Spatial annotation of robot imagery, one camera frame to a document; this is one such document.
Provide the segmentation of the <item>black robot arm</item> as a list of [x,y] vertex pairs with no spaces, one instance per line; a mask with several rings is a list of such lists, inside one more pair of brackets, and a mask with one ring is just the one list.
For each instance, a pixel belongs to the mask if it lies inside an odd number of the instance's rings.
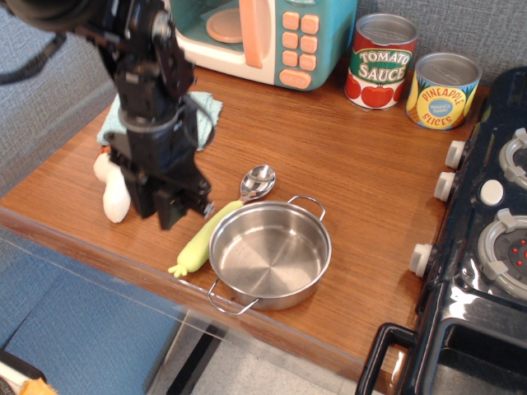
[[27,25],[54,34],[24,66],[1,77],[10,84],[36,75],[67,33],[99,49],[119,94],[125,132],[108,132],[110,150],[96,162],[106,205],[125,201],[164,230],[188,211],[207,215],[211,187],[194,161],[198,115],[189,96],[194,65],[179,47],[174,20],[162,1],[4,1]]

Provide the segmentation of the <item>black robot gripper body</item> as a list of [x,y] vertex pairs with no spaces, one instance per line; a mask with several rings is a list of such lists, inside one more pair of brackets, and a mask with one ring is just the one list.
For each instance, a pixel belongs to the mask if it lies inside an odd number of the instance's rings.
[[213,211],[209,199],[212,185],[195,162],[198,150],[197,105],[181,105],[162,118],[133,117],[124,108],[119,119],[126,133],[109,132],[110,159],[122,167],[142,171],[158,179],[160,188],[187,191],[192,208],[208,217]]

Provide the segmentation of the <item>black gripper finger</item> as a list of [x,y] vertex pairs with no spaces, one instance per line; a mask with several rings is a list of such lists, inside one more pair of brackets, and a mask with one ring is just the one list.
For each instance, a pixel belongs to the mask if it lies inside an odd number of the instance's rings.
[[121,172],[131,201],[141,218],[156,214],[155,194],[159,184],[158,179],[142,171],[124,167],[121,168]]
[[182,188],[160,188],[154,193],[160,226],[170,230],[192,208],[187,191]]

